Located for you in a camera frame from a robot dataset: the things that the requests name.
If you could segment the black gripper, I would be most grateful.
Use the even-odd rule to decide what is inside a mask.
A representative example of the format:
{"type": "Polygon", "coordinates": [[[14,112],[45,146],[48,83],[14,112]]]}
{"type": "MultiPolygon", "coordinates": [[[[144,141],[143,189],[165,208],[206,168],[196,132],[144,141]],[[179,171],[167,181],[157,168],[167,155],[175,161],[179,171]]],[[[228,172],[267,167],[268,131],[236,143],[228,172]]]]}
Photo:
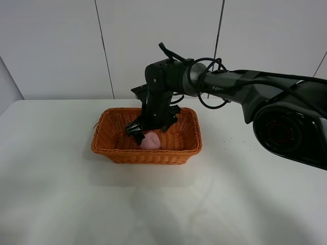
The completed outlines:
{"type": "Polygon", "coordinates": [[[178,105],[171,105],[173,92],[151,92],[147,85],[131,90],[142,103],[141,114],[125,127],[128,137],[133,137],[141,145],[145,136],[143,131],[161,130],[165,133],[178,121],[181,112],[178,105]]]}

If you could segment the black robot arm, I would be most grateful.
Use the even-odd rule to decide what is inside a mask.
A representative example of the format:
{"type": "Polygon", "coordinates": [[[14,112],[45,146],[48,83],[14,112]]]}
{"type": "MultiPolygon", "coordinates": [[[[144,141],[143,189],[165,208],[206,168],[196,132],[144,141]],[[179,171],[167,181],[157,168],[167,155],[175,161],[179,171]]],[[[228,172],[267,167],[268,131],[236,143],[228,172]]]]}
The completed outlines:
{"type": "Polygon", "coordinates": [[[133,89],[140,116],[126,127],[141,143],[144,132],[166,132],[177,122],[175,94],[208,93],[242,106],[259,143],[280,157],[326,169],[326,80],[255,70],[227,70],[221,59],[168,58],[145,69],[146,84],[133,89]]]}

